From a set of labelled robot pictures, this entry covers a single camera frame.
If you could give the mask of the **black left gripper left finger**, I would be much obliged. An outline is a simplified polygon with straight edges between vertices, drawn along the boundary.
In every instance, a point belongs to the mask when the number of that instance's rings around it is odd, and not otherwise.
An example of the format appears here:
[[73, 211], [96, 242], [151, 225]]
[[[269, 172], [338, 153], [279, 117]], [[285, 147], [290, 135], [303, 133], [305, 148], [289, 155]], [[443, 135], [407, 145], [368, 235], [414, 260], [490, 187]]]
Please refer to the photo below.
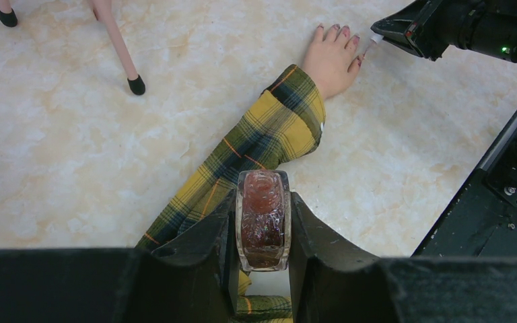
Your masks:
[[229, 322], [239, 260], [236, 193], [149, 252], [0, 250], [0, 322]]

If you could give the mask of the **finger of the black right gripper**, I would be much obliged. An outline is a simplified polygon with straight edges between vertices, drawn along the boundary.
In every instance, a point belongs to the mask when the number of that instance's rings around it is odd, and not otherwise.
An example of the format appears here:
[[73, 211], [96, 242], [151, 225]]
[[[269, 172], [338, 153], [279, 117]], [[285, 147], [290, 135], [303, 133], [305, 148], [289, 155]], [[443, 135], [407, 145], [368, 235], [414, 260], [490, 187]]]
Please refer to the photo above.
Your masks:
[[383, 41], [416, 57], [432, 57], [431, 16], [433, 1], [418, 0], [370, 27]]

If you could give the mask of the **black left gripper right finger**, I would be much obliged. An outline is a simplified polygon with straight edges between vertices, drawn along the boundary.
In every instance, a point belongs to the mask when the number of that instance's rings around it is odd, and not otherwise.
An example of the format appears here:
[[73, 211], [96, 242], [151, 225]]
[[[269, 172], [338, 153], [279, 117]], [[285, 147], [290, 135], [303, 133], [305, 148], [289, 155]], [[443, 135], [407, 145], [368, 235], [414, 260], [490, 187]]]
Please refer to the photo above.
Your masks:
[[380, 258], [291, 194], [295, 322], [517, 322], [517, 258]]

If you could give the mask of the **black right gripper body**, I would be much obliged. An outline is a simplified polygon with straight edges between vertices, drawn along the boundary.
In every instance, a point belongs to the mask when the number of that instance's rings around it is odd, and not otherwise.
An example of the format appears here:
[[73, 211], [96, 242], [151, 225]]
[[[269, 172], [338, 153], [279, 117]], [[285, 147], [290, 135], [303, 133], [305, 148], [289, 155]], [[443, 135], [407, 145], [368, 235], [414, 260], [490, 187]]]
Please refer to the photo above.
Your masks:
[[414, 1], [408, 5], [405, 38], [414, 55], [439, 59], [456, 42], [468, 8], [468, 1]]

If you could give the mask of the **nail polish brush cap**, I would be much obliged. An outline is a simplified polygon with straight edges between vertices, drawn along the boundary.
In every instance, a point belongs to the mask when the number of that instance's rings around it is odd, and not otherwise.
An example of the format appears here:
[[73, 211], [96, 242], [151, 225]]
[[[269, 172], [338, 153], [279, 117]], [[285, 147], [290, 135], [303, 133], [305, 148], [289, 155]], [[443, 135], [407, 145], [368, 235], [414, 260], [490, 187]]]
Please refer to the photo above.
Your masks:
[[379, 35], [379, 34], [373, 34], [371, 37], [370, 37], [370, 41], [368, 43], [368, 45], [366, 46], [366, 48], [364, 49], [363, 51], [363, 56], [366, 56], [368, 51], [374, 47], [376, 47], [383, 39], [384, 37], [382, 35]]

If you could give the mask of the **nail polish bottle white cap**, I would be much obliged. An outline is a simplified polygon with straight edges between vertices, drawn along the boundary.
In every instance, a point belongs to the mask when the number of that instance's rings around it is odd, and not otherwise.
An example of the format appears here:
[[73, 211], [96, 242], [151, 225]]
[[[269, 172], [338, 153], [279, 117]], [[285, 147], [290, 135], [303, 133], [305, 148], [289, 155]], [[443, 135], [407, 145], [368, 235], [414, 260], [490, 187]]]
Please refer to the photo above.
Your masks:
[[291, 248], [291, 192], [284, 171], [240, 172], [235, 230], [243, 271], [287, 269]]

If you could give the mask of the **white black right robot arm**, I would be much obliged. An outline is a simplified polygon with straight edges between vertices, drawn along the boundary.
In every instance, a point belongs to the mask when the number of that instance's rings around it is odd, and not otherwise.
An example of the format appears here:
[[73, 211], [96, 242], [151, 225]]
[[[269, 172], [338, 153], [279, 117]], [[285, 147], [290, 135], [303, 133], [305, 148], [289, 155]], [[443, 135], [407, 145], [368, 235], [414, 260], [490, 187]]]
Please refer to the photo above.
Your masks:
[[371, 30], [431, 61], [455, 46], [517, 63], [517, 0], [418, 0], [374, 22]]

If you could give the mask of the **mannequin hand painted nails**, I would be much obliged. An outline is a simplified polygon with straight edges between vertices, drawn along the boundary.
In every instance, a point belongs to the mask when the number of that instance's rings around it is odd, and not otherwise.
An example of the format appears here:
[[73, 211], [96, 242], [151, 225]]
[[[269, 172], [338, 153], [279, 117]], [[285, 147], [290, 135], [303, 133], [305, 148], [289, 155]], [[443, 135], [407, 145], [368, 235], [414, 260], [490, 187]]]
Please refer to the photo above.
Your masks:
[[316, 27], [300, 68], [314, 82], [323, 100], [353, 85], [365, 58], [365, 54], [357, 52], [359, 43], [359, 34], [353, 34], [349, 26]]

